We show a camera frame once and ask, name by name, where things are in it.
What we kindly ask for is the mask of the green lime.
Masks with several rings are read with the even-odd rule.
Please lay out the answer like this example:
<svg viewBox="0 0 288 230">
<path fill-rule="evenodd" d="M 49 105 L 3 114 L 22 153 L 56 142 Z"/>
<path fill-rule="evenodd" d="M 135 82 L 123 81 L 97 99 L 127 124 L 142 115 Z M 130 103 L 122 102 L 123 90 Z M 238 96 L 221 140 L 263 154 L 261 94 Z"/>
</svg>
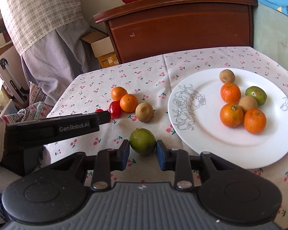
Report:
<svg viewBox="0 0 288 230">
<path fill-rule="evenodd" d="M 248 87 L 245 91 L 246 96 L 252 96 L 256 99 L 258 106 L 262 106 L 266 103 L 266 92 L 257 86 Z"/>
<path fill-rule="evenodd" d="M 155 136 L 145 128 L 134 130 L 129 137 L 129 143 L 136 153 L 144 156 L 156 148 Z"/>
</svg>

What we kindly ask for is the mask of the red cherry tomato front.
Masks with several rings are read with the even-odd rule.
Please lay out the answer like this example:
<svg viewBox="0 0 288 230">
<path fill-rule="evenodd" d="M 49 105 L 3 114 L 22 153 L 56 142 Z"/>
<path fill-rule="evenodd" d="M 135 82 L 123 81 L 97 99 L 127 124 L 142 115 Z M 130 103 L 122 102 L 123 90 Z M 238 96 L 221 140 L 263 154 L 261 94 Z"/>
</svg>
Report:
<svg viewBox="0 0 288 230">
<path fill-rule="evenodd" d="M 119 101 L 113 101 L 111 102 L 110 106 L 109 106 L 109 112 L 111 114 L 111 117 L 113 119 L 119 118 L 122 114 L 122 109 L 120 106 L 120 102 Z"/>
</svg>

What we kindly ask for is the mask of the brown kiwi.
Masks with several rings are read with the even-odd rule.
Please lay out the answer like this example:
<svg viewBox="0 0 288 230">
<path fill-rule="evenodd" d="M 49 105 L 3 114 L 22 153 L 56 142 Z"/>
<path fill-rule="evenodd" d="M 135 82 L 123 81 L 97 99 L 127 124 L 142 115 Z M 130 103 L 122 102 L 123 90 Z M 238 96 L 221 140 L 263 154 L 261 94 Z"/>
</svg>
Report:
<svg viewBox="0 0 288 230">
<path fill-rule="evenodd" d="M 153 116 L 153 107 L 149 103 L 140 103 L 135 110 L 136 117 L 141 122 L 148 122 Z"/>
</svg>

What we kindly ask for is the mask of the orange mandarin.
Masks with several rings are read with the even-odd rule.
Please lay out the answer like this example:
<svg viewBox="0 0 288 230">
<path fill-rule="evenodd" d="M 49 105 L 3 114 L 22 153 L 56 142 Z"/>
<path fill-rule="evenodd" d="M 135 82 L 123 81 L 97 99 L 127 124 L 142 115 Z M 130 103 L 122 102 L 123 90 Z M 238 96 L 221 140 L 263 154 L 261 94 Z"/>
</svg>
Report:
<svg viewBox="0 0 288 230">
<path fill-rule="evenodd" d="M 120 101 L 126 94 L 128 94 L 127 90 L 120 86 L 116 86 L 111 90 L 111 98 L 113 101 Z"/>
<path fill-rule="evenodd" d="M 126 94 L 120 100 L 120 107 L 126 113 L 132 113 L 136 110 L 138 99 L 133 94 Z"/>
</svg>

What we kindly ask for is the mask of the patterned folded fabric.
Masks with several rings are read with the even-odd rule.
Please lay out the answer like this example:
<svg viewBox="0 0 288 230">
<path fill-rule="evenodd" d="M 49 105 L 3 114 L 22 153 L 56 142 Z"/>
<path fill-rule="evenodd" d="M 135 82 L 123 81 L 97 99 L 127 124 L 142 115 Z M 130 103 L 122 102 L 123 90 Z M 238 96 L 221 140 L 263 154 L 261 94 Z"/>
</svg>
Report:
<svg viewBox="0 0 288 230">
<path fill-rule="evenodd" d="M 44 119 L 53 108 L 45 103 L 46 97 L 42 89 L 31 82 L 29 105 L 17 113 L 3 115 L 1 118 L 3 118 L 7 124 Z"/>
</svg>

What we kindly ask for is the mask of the white plate with drawing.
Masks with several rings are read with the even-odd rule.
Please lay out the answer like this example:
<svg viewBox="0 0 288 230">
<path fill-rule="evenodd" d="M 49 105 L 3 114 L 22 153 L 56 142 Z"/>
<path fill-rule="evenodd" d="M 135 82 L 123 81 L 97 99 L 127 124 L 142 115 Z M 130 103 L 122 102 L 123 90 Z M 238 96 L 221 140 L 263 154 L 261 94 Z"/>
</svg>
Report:
<svg viewBox="0 0 288 230">
<path fill-rule="evenodd" d="M 246 70 L 232 69 L 241 92 L 257 86 L 267 94 L 260 107 L 267 118 L 259 135 L 222 124 L 219 113 L 221 68 L 197 72 L 180 81 L 168 99 L 170 122 L 183 142 L 197 153 L 211 152 L 244 169 L 269 166 L 288 153 L 288 97 L 268 79 Z"/>
</svg>

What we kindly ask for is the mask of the orange mandarin plate left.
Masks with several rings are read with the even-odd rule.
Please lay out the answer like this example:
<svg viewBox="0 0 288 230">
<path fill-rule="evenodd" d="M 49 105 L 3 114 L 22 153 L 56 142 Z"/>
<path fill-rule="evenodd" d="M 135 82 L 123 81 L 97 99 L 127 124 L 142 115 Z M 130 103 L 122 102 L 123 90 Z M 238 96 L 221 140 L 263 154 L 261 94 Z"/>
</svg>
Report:
<svg viewBox="0 0 288 230">
<path fill-rule="evenodd" d="M 235 128 L 243 122 L 243 110 L 239 105 L 228 103 L 221 108 L 219 117 L 223 125 Z"/>
</svg>

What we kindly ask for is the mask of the brown kiwi plate middle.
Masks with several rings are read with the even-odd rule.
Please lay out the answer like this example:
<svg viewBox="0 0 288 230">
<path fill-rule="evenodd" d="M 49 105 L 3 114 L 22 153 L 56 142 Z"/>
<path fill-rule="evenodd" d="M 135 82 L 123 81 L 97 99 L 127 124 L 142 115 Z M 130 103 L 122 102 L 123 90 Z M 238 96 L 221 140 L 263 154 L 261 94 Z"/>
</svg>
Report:
<svg viewBox="0 0 288 230">
<path fill-rule="evenodd" d="M 244 113 L 246 113 L 250 109 L 254 109 L 254 108 L 256 109 L 258 107 L 256 99 L 252 96 L 242 97 L 238 105 L 241 107 Z"/>
</svg>

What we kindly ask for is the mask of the brown kiwi plate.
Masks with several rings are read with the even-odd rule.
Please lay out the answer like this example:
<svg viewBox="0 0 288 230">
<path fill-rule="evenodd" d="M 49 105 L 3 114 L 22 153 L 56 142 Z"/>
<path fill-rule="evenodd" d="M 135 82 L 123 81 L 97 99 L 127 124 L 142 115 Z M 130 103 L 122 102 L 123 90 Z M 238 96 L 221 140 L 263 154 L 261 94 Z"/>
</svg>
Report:
<svg viewBox="0 0 288 230">
<path fill-rule="evenodd" d="M 228 83 L 234 83 L 236 77 L 235 77 L 235 74 L 233 73 L 233 71 L 231 71 L 229 69 L 225 69 L 225 70 L 220 72 L 219 79 L 222 83 L 228 84 Z"/>
<path fill-rule="evenodd" d="M 254 108 L 256 109 L 258 107 L 256 99 L 252 96 L 242 97 L 238 105 L 241 107 L 244 113 L 246 113 L 250 109 L 254 109 Z"/>
</svg>

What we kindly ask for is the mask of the brown kiwi plate top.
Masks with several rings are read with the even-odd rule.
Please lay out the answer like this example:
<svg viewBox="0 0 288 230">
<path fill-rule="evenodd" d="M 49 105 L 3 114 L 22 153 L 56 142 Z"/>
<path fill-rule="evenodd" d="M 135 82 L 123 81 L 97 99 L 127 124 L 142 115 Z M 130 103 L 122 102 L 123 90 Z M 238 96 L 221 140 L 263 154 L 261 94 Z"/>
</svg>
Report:
<svg viewBox="0 0 288 230">
<path fill-rule="evenodd" d="M 235 74 L 233 73 L 233 71 L 231 71 L 229 69 L 225 69 L 225 70 L 220 72 L 219 79 L 222 83 L 228 84 L 228 83 L 234 83 L 236 77 L 235 77 Z"/>
</svg>

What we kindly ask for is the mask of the green lime on plate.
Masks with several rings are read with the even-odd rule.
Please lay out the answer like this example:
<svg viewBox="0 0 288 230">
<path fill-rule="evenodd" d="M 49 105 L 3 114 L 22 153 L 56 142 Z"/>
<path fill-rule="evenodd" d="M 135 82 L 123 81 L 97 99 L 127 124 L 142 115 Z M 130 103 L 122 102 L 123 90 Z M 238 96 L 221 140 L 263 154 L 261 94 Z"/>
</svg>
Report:
<svg viewBox="0 0 288 230">
<path fill-rule="evenodd" d="M 256 99 L 258 106 L 262 106 L 266 103 L 266 92 L 257 86 L 248 87 L 245 91 L 246 96 L 252 96 Z"/>
</svg>

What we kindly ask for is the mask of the open cardboard box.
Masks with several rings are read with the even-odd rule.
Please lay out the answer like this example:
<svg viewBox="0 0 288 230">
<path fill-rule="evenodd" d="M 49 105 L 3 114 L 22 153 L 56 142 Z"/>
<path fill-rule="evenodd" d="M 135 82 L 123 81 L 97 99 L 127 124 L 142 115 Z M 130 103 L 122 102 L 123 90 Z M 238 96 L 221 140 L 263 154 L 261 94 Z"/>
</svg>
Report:
<svg viewBox="0 0 288 230">
<path fill-rule="evenodd" d="M 91 46 L 102 69 L 119 65 L 110 37 L 105 33 L 92 29 L 82 40 Z"/>
</svg>

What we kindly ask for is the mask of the checked curtain cloth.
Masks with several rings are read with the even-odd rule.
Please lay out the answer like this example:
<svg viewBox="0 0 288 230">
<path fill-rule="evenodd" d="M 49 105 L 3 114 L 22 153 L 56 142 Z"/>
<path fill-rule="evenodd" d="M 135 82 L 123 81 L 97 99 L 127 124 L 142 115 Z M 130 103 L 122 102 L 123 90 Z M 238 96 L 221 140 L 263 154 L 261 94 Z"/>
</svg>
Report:
<svg viewBox="0 0 288 230">
<path fill-rule="evenodd" d="M 100 68 L 82 37 L 91 33 L 79 0 L 0 0 L 24 76 L 54 106 L 80 74 Z"/>
</svg>

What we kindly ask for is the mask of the dark wooden cabinet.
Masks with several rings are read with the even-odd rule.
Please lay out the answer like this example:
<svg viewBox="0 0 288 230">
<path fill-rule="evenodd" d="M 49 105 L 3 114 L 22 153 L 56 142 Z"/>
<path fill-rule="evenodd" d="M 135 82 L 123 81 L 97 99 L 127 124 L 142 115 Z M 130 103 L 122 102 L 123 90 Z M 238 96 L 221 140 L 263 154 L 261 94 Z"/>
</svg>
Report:
<svg viewBox="0 0 288 230">
<path fill-rule="evenodd" d="M 253 46 L 257 0 L 141 0 L 94 15 L 119 63 L 176 51 Z"/>
</svg>

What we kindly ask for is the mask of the green sofa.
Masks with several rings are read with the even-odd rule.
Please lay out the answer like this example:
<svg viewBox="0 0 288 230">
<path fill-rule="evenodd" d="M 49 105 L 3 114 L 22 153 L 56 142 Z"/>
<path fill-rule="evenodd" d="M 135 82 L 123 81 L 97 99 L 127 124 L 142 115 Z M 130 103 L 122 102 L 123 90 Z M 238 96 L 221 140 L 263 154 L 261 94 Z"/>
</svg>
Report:
<svg viewBox="0 0 288 230">
<path fill-rule="evenodd" d="M 259 3 L 253 9 L 253 47 L 288 71 L 288 17 Z"/>
</svg>

